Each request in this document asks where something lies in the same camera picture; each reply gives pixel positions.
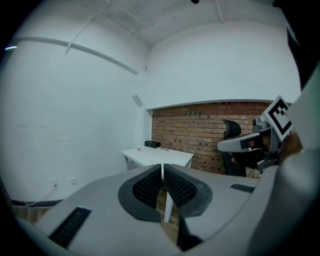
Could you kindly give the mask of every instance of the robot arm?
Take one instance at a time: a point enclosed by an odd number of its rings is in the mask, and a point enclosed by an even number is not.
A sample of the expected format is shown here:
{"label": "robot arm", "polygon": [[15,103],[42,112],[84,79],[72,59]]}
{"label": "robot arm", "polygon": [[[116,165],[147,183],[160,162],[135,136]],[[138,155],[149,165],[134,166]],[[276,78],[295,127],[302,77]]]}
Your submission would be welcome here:
{"label": "robot arm", "polygon": [[[293,129],[286,114],[288,109],[288,104],[279,95],[260,117],[253,120],[252,133],[221,141],[217,149],[232,152],[241,166],[258,168],[260,173],[277,165],[283,141]],[[264,136],[270,136],[269,148],[264,146]],[[249,145],[251,140],[254,140],[254,148]]]}

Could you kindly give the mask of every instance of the white wall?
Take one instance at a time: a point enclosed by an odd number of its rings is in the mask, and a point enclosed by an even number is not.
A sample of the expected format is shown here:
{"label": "white wall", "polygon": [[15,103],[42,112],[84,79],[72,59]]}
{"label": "white wall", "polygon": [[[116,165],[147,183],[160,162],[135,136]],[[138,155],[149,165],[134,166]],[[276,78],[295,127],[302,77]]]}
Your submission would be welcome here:
{"label": "white wall", "polygon": [[230,21],[182,31],[152,47],[147,63],[146,109],[221,100],[293,103],[299,75],[286,31]]}
{"label": "white wall", "polygon": [[145,141],[151,140],[152,132],[152,110],[146,110],[145,101],[143,99],[146,83],[148,82],[147,72],[141,70],[139,74],[134,77],[134,86],[130,87],[131,95],[138,95],[142,100],[142,106],[138,109],[138,116],[136,122],[136,129],[138,131],[138,145],[143,146]]}
{"label": "white wall", "polygon": [[[69,42],[96,12],[43,2],[14,38]],[[123,171],[121,150],[141,144],[143,110],[132,95],[144,82],[148,50],[100,17],[74,41],[141,72],[133,75],[76,49],[21,41],[0,77],[0,175],[13,200],[64,199],[85,184]],[[71,185],[68,178],[76,177]]]}
{"label": "white wall", "polygon": [[[14,200],[63,199],[123,169],[121,150],[137,146],[134,75],[71,49],[21,42],[1,77],[1,177]],[[78,185],[68,178],[76,177]]]}

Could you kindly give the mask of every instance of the black chair backrest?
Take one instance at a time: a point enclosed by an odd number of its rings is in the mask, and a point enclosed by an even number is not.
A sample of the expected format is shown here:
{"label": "black chair backrest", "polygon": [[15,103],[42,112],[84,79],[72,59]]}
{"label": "black chair backrest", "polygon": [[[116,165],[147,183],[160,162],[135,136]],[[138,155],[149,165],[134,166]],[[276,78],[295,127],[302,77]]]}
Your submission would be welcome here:
{"label": "black chair backrest", "polygon": [[[222,121],[226,125],[226,131],[223,133],[223,138],[225,140],[237,137],[241,134],[241,127],[237,122],[226,119],[223,119]],[[225,174],[240,177],[247,176],[246,168],[241,167],[236,163],[233,163],[231,161],[232,156],[228,152],[222,152],[222,158]]]}

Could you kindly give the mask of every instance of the white desk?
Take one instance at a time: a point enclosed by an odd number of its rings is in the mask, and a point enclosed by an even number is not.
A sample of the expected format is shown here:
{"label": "white desk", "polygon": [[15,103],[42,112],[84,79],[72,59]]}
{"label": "white desk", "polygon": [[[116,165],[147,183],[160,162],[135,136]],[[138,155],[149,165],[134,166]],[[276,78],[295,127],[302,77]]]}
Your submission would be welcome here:
{"label": "white desk", "polygon": [[[176,164],[183,167],[191,167],[192,157],[194,154],[176,151],[169,149],[164,150],[160,147],[151,148],[148,146],[142,146],[141,151],[137,148],[123,150],[122,151],[124,159],[124,170],[129,170],[129,160],[136,162],[141,166],[151,166],[156,164],[161,164],[161,174],[164,178],[164,164]],[[173,200],[169,193],[166,194],[166,204],[164,212],[164,222],[168,223],[171,218],[171,212],[173,207]]]}

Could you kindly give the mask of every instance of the black slot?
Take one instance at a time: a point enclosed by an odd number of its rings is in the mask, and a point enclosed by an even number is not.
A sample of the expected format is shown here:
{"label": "black slot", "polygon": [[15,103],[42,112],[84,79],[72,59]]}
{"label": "black slot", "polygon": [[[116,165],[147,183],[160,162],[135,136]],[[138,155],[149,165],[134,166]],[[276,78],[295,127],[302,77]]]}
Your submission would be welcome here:
{"label": "black slot", "polygon": [[67,248],[90,213],[90,209],[77,207],[49,238],[61,247]]}
{"label": "black slot", "polygon": [[231,186],[231,188],[235,189],[235,190],[240,190],[243,192],[248,192],[248,193],[252,193],[255,188],[252,186],[246,186],[246,185],[241,185],[241,184],[233,184]]}

